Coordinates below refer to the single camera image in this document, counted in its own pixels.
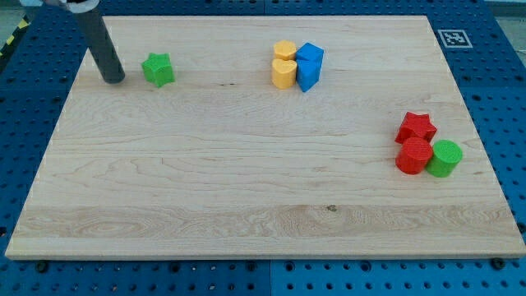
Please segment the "white rod mount collar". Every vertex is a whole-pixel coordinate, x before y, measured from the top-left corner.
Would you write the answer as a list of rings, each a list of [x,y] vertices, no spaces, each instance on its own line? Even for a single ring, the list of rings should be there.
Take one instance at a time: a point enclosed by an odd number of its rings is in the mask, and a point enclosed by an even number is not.
[[[81,14],[94,10],[100,0],[43,0],[43,2],[75,14]]]

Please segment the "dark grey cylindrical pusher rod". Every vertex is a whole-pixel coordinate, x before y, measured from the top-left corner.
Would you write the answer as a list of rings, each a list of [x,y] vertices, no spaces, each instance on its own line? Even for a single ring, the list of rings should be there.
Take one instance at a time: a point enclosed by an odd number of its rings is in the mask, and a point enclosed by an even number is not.
[[[123,81],[125,72],[99,9],[94,7],[75,18],[103,80],[108,84]]]

